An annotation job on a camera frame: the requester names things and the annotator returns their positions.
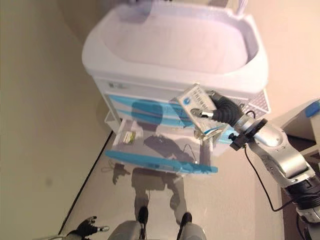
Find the black cable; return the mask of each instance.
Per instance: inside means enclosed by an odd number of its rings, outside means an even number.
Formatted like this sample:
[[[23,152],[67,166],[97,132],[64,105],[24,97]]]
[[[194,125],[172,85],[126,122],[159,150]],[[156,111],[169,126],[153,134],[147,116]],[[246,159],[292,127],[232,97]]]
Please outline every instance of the black cable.
[[[305,237],[304,237],[304,235],[302,234],[302,232],[301,232],[301,229],[300,229],[300,226],[299,226],[299,214],[297,213],[296,214],[296,219],[295,219],[295,226],[296,226],[296,229],[298,230],[298,233],[299,233],[299,235],[300,235],[300,237],[302,238],[302,240],[305,240]]]
[[[289,204],[291,204],[292,202],[295,202],[295,201],[298,200],[298,199],[306,198],[306,197],[318,197],[318,196],[319,196],[319,195],[316,194],[316,193],[311,193],[311,194],[307,194],[307,193],[306,193],[306,194],[304,194],[304,195],[301,195],[301,196],[298,196],[298,197],[296,197],[296,198],[293,198],[293,199],[291,199],[290,201],[286,202],[286,203],[285,203],[284,205],[282,205],[281,207],[279,207],[279,208],[277,208],[277,209],[274,209],[274,206],[273,206],[273,204],[272,204],[272,202],[271,202],[270,196],[269,196],[269,194],[268,194],[268,192],[267,192],[267,189],[266,189],[264,183],[262,182],[262,180],[261,180],[261,178],[260,178],[260,176],[259,176],[258,171],[256,170],[255,166],[252,164],[252,162],[250,161],[250,159],[249,159],[249,157],[248,157],[247,146],[246,146],[246,145],[244,146],[244,154],[245,154],[245,156],[246,156],[246,159],[247,159],[248,162],[250,163],[251,167],[253,168],[253,170],[254,170],[257,178],[259,179],[259,182],[260,182],[260,184],[261,184],[261,186],[262,186],[262,188],[263,188],[263,190],[264,190],[264,193],[265,193],[266,197],[268,198],[270,207],[271,207],[271,209],[272,209],[273,212],[278,212],[278,211],[284,209],[284,208],[287,207]]]
[[[107,139],[106,139],[106,141],[105,141],[105,143],[104,143],[104,145],[103,145],[103,147],[102,147],[102,149],[101,149],[98,157],[96,158],[94,164],[92,165],[92,167],[91,167],[91,169],[90,169],[90,171],[89,171],[89,174],[86,176],[86,178],[85,178],[85,180],[84,180],[84,182],[83,182],[83,184],[82,184],[82,186],[81,186],[78,194],[76,195],[76,197],[75,197],[75,199],[74,199],[74,201],[73,201],[73,203],[72,203],[72,205],[71,205],[71,207],[70,207],[70,209],[69,209],[69,211],[68,211],[65,219],[63,220],[62,226],[61,226],[61,228],[60,228],[60,230],[59,230],[59,233],[58,233],[59,235],[61,234],[62,230],[64,229],[64,227],[65,227],[65,225],[66,225],[66,222],[67,222],[67,220],[68,220],[68,218],[69,218],[72,210],[74,209],[74,207],[75,207],[75,205],[76,205],[76,203],[77,203],[77,200],[78,200],[78,198],[80,197],[80,194],[81,194],[82,190],[85,188],[85,185],[86,185],[86,183],[87,183],[87,181],[88,181],[91,173],[93,172],[95,166],[97,165],[97,162],[98,162],[99,158],[101,157],[102,153],[104,152],[104,149],[106,148],[106,146],[107,146],[107,144],[108,144],[108,142],[109,142],[112,134],[113,134],[113,131],[111,131],[110,134],[109,134],[109,136],[107,137]]]
[[[253,118],[255,119],[255,118],[256,118],[256,113],[255,113],[253,110],[247,111],[247,112],[245,113],[245,115],[248,115],[248,114],[250,114],[250,113],[253,114]]]

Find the beige floor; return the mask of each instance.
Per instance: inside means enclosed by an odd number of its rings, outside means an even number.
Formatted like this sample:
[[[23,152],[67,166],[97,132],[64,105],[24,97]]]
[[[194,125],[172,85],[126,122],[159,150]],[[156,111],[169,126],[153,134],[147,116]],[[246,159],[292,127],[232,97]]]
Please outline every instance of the beige floor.
[[[157,190],[150,191],[148,204],[149,239],[175,239],[179,230],[176,220],[180,220],[186,210],[192,213],[193,222],[203,227],[207,239],[279,239],[282,234],[281,215],[271,214],[263,195],[256,197],[252,194],[257,187],[255,176],[243,151],[235,152],[230,149],[215,163],[220,169],[217,174],[188,174],[177,178],[170,175],[161,178],[158,173],[149,175],[147,170],[144,173],[133,173],[136,166],[126,165],[125,169],[129,174],[119,176],[114,185],[110,159],[103,155],[83,189],[63,233],[76,228],[83,219],[97,215],[96,224],[110,226],[110,232],[90,238],[107,239],[118,224],[135,219],[135,189],[145,188],[148,195],[148,189],[155,187]],[[178,201],[174,200],[176,198],[173,197],[172,187],[168,189],[166,185],[162,188],[163,183],[171,180],[176,187],[174,192],[175,196],[179,196]],[[266,209],[269,214],[257,217],[257,209]],[[268,228],[259,227],[263,224],[268,224]]]

